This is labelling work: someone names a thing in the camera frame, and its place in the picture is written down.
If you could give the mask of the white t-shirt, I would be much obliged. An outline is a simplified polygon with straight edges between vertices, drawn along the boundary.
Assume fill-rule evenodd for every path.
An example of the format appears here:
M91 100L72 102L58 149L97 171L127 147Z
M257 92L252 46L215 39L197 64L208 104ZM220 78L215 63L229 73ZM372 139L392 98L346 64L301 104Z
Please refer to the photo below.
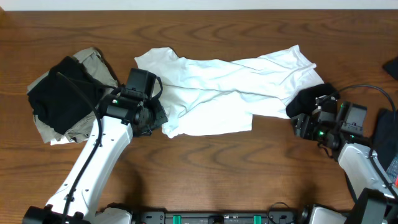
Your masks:
M153 48L135 59L138 68L160 77L160 102L169 138L250 131L255 115L286 119L300 90L323 83L316 65L298 45L256 58L227 62L179 57Z

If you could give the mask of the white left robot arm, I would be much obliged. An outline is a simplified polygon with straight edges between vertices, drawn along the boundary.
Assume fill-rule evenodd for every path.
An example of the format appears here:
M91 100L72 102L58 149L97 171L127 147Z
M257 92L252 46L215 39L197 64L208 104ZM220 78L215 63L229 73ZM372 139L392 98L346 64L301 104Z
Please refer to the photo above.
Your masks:
M126 210L118 208L106 215L98 214L97 207L119 156L132 139L150 136L167 122L161 94L152 92L122 89L101 100L94 109L93 129L69 175L45 207L28 208L23 223L131 223L132 215Z

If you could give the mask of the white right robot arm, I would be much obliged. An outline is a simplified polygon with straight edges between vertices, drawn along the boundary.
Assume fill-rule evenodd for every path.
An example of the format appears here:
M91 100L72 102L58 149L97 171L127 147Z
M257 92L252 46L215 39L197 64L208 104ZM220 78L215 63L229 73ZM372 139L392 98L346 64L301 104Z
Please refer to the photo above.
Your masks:
M290 119L294 134L316 141L344 170L354 207L337 212L323 205L307 205L298 223L397 223L397 188L382 168L370 140L363 136L367 109L335 99L316 100L310 114Z

